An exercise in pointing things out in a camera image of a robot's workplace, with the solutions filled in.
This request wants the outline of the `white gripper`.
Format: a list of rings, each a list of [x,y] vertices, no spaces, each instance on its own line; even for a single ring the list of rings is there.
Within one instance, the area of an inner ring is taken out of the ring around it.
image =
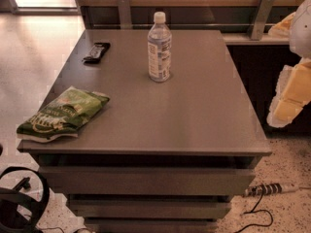
[[[289,38],[290,50],[303,57],[294,67],[285,65],[276,84],[267,123],[275,128],[291,124],[311,102],[311,0],[273,25],[268,35]]]

